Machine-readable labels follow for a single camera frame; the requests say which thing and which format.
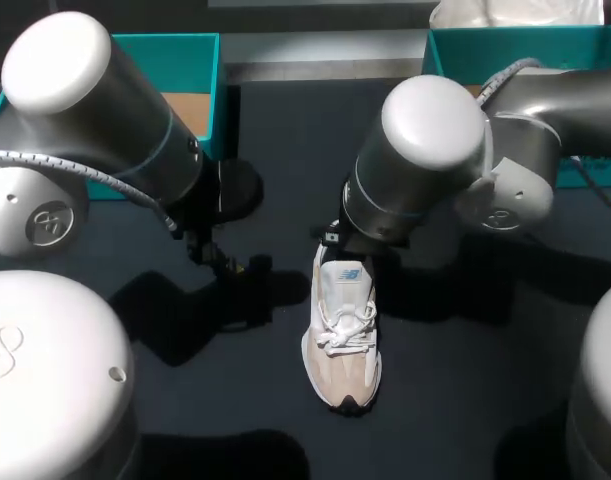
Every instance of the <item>sneaker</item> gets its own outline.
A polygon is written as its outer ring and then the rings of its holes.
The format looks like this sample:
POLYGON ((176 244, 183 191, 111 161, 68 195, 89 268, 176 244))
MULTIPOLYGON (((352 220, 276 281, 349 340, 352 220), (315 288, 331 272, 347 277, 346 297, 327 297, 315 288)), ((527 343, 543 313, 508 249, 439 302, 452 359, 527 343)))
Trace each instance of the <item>sneaker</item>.
POLYGON ((323 263, 326 251, 320 245, 314 259, 311 322, 301 350, 318 396, 355 414, 369 406, 381 380, 372 262, 323 263))

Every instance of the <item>teal plastic container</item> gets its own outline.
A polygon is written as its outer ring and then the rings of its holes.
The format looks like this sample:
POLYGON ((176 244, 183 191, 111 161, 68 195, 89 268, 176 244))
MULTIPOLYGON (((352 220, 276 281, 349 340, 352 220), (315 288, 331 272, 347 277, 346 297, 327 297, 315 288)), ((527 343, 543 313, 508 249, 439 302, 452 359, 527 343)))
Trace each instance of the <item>teal plastic container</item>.
MULTIPOLYGON (((482 85, 521 58, 546 67, 600 70, 611 68, 611 26, 447 28, 427 38, 423 73, 451 78, 462 85, 482 85)), ((592 177, 611 187, 611 158, 584 157, 592 177)), ((564 160, 558 187, 586 187, 564 160)))
MULTIPOLYGON (((212 160, 223 160, 227 120, 227 83, 217 33, 114 35, 141 72, 159 92, 209 93, 210 118, 207 135, 197 137, 212 160)), ((6 100, 0 96, 0 111, 6 100)), ((104 185, 90 182, 92 200, 124 197, 104 185)))

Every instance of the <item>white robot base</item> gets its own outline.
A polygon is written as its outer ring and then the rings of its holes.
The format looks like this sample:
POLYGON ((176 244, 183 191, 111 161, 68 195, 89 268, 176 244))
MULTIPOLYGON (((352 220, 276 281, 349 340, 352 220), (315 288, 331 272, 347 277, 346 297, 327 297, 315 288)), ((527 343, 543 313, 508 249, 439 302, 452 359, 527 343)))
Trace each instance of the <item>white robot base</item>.
POLYGON ((133 387, 105 301, 57 275, 0 272, 0 480, 135 478, 133 387))
POLYGON ((611 289, 587 327, 567 421, 575 480, 611 480, 611 289))

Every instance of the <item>dark table surface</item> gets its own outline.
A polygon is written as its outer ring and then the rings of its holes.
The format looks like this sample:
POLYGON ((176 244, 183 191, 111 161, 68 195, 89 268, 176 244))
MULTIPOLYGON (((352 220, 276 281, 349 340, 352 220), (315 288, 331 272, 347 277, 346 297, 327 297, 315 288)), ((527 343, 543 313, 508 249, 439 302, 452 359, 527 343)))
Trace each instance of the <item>dark table surface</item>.
POLYGON ((263 176, 265 201, 217 237, 243 263, 271 258, 271 318, 215 287, 149 211, 125 202, 95 203, 66 255, 0 258, 0 270, 77 280, 125 319, 147 478, 566 478, 564 403, 592 305, 611 285, 611 213, 588 191, 560 192, 531 240, 471 235, 439 206, 400 268, 388 261, 379 274, 384 372, 373 410, 342 418, 309 384, 309 229, 334 219, 396 83, 241 87, 238 151, 263 176), (235 320, 249 328, 216 333, 235 320))

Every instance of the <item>new balance logo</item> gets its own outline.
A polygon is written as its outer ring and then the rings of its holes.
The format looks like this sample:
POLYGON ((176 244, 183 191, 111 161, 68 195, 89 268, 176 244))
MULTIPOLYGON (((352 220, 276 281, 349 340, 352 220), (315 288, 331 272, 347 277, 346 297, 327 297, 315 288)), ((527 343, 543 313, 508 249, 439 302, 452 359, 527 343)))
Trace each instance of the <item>new balance logo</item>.
POLYGON ((358 280, 360 273, 361 273, 360 270, 343 270, 343 272, 341 273, 340 277, 338 277, 338 279, 339 280, 358 280))

